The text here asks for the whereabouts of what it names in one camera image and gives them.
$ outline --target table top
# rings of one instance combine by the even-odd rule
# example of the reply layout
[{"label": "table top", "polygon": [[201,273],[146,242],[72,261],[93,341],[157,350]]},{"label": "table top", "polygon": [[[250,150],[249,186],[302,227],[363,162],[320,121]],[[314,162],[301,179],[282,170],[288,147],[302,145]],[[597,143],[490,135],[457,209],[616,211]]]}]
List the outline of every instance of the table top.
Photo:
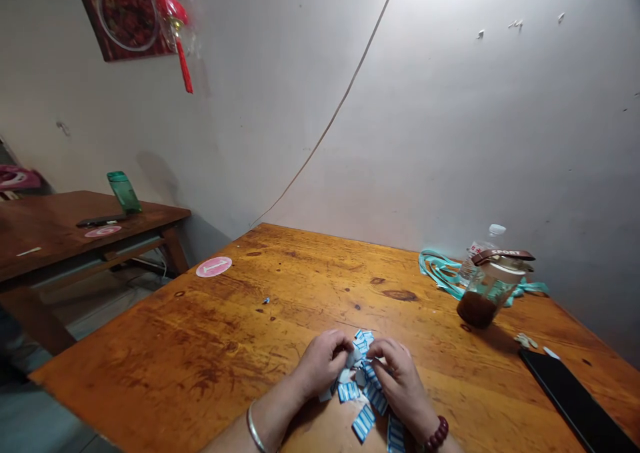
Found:
[{"label": "table top", "polygon": [[[90,191],[29,197],[0,203],[0,282],[43,266],[71,258],[100,246],[159,228],[188,217],[187,209],[141,202],[142,213],[117,224],[119,232],[87,238],[79,221],[119,215],[122,208],[113,195]],[[41,247],[24,256],[19,253]]]},{"label": "table top", "polygon": [[[31,379],[124,451],[196,452],[316,334],[362,328],[410,349],[466,451],[583,452],[517,355],[513,337],[525,332],[640,442],[640,373],[550,298],[527,294],[487,330],[467,332],[415,252],[262,224],[217,256],[233,266],[213,278],[192,268]],[[360,408],[337,394],[308,405],[282,451],[385,451],[380,418],[360,447],[351,431]]]}]

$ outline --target bottle cap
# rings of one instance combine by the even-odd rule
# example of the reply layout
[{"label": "bottle cap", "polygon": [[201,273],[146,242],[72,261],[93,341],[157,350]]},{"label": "bottle cap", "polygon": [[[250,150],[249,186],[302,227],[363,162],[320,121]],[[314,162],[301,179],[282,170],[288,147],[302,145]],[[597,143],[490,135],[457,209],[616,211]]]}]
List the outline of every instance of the bottle cap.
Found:
[{"label": "bottle cap", "polygon": [[507,229],[504,226],[496,225],[495,223],[489,227],[489,232],[493,234],[504,234],[505,231],[507,231]]},{"label": "bottle cap", "polygon": [[107,179],[109,181],[127,181],[127,175],[122,171],[115,171],[107,173]]}]

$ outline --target teal ribbon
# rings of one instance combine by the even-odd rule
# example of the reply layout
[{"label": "teal ribbon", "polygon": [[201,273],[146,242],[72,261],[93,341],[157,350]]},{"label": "teal ribbon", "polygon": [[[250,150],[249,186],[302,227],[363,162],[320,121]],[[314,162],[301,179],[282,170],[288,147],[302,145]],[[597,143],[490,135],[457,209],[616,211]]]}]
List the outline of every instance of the teal ribbon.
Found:
[{"label": "teal ribbon", "polygon": [[[458,283],[460,263],[450,260],[435,250],[422,250],[418,255],[418,264],[420,265],[420,273],[431,277],[440,289],[449,293],[458,301],[462,299],[462,295],[465,292],[464,288],[454,285]],[[542,282],[527,283],[523,278],[511,293],[505,303],[505,307],[508,308],[513,305],[513,299],[524,296],[525,292],[544,292],[549,294],[549,288]]]}]

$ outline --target pink round sticker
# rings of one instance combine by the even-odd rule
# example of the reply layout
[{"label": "pink round sticker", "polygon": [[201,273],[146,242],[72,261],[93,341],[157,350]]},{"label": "pink round sticker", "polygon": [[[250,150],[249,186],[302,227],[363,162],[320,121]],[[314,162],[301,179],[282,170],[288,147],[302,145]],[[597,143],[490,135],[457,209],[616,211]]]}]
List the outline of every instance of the pink round sticker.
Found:
[{"label": "pink round sticker", "polygon": [[201,278],[211,278],[212,276],[224,273],[230,266],[231,259],[228,256],[216,256],[198,266],[195,274]]},{"label": "pink round sticker", "polygon": [[122,226],[118,226],[118,225],[102,226],[97,230],[91,230],[90,232],[85,233],[85,236],[87,238],[97,238],[98,236],[107,236],[108,234],[116,233],[117,231],[120,231],[120,230],[122,230]]}]

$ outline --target hand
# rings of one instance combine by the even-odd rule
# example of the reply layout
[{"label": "hand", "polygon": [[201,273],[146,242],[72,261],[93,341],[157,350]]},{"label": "hand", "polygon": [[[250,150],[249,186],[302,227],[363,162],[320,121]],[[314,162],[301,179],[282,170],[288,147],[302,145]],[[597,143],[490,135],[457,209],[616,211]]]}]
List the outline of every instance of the hand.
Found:
[{"label": "hand", "polygon": [[300,387],[305,400],[326,391],[347,364],[353,343],[340,330],[328,330],[316,336],[300,359],[291,378]]},{"label": "hand", "polygon": [[373,360],[372,366],[382,391],[396,416],[418,443],[423,444],[438,429],[439,420],[427,398],[411,353],[403,344],[382,338],[371,343],[367,358],[382,357],[393,371],[391,376],[379,360]]}]

